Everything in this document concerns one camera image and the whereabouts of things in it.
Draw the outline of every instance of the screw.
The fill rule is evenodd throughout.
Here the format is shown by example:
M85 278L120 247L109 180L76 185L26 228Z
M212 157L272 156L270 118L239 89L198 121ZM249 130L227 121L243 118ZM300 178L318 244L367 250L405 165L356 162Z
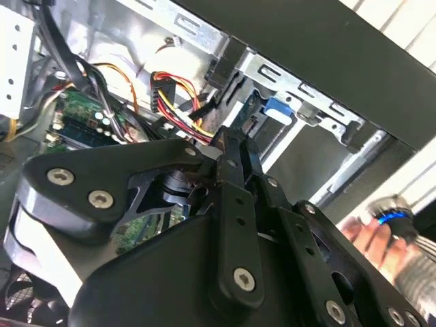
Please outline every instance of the screw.
M102 190L92 191L88 196L88 201L98 209L107 209L114 204L114 198Z
M315 209L310 205L310 204L306 204L305 205L306 210L311 213L312 215L315 214Z
M418 319L416 319L416 317L414 315L412 315L409 311L406 311L406 316L409 318L410 322L416 326L416 327L421 327Z
M337 322L340 325L344 325L345 323L345 314L342 310L342 308L332 300L329 300L326 302L326 309L328 312L328 315L333 318L335 322Z
M246 292L253 291L256 285L253 275L245 268L236 268L233 272L233 279Z
M273 187L279 186L279 184L277 184L277 181L272 177L268 178L268 183L270 183Z
M382 140L381 138L382 138L382 136L380 134L374 135L374 141L376 141L376 142L380 142Z
M185 149L185 152L186 152L188 155L197 155L197 153L196 153L194 150L192 150L191 148L186 148L186 149Z
M231 165L232 167L236 167L237 166L237 164L236 164L236 162L234 162L233 160L227 160L227 163L229 164L229 165Z
M389 307L388 312L389 312L389 315L392 318L392 320L395 321L395 324L397 324L399 326L404 326L404 319L403 319L403 317L400 316L400 314L398 313L397 310L395 310L392 307Z
M54 168L48 171L47 178L50 182L60 186L66 186L74 182L74 175L69 170Z

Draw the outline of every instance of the black cable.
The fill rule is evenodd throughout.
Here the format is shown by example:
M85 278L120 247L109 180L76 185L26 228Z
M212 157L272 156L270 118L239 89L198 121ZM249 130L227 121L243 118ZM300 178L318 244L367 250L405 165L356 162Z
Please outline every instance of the black cable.
M76 59L82 64L85 72L87 73L88 79L93 87L94 93L96 94L99 102L104 107L103 112L106 115L106 117L109 119L112 130L120 140L125 140L124 129L121 126L121 122L118 119L118 116L116 115L115 111L112 109L112 107L109 104L110 95L108 92L108 87L104 76L97 68L87 63L84 59L80 58L79 56L76 56Z
M204 101L207 100L208 96L210 93L202 93L200 95L197 96L198 98L198 102L202 103ZM178 109L182 110L182 111L189 111L193 108L193 104L192 104L192 100L188 100L186 102L183 102Z
M33 7L33 13L40 24L42 41L53 59L56 60L58 65L73 82L74 86L79 91L86 91L89 86L87 79L82 75L82 72L77 65L75 55L69 49L52 17L49 8L50 4L50 0L42 0L39 9L36 9L35 6Z
M133 126L136 126L138 124L141 126L142 131L144 131L144 134L148 136L150 140L163 140L162 135L153 130L151 126L147 123L146 119L139 114L135 113L134 111L131 111L128 108L123 108L120 113L126 118L126 120L131 123Z
M202 93L202 94L198 95L197 98L198 98L198 101L201 103L203 101L206 101L208 96L209 96L209 93ZM183 112L191 110L192 108L193 108L192 100L188 100L186 102L183 102L178 107L178 109L183 111ZM157 131L159 128L164 126L165 123L167 123L167 119L165 117L160 117L153 124L151 124L151 128L153 128L155 131Z
M42 91L44 90L44 85L47 81L47 73L50 69L52 63L51 57L46 57L44 63L41 66L40 73L37 78L31 83L31 88L29 90L26 106L33 107L36 101L43 95Z

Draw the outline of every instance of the human hand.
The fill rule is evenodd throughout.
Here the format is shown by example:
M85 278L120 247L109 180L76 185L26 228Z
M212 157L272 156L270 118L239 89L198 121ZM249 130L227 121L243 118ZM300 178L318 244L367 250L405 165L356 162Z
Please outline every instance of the human hand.
M368 225L363 225L358 220L352 221L341 231L391 284L419 253L417 246L407 246L403 238L395 240L388 248L390 228L387 224L379 225L376 219L372 219Z

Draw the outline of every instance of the black mount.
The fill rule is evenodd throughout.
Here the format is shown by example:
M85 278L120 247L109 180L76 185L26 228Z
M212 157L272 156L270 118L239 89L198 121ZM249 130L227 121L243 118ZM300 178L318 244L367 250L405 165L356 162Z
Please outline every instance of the black mount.
M309 202L291 206L244 134L222 127L217 160L184 140L55 153L24 166L32 218L92 247L118 225L189 204L190 218L98 268L70 326L413 326L425 321ZM53 168L74 182L47 179ZM94 190L114 204L95 208Z

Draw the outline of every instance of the electronic component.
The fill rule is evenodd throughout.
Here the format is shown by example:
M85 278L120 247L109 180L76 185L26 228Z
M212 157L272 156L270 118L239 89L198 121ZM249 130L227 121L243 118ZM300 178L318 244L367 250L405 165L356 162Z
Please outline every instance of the electronic component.
M176 96L176 81L171 79L170 77L165 77L160 80L155 79L155 74L152 73L150 77L150 86L151 86L151 110L153 112L158 112L158 98L159 91L161 91L168 99L168 101L173 104L174 98Z

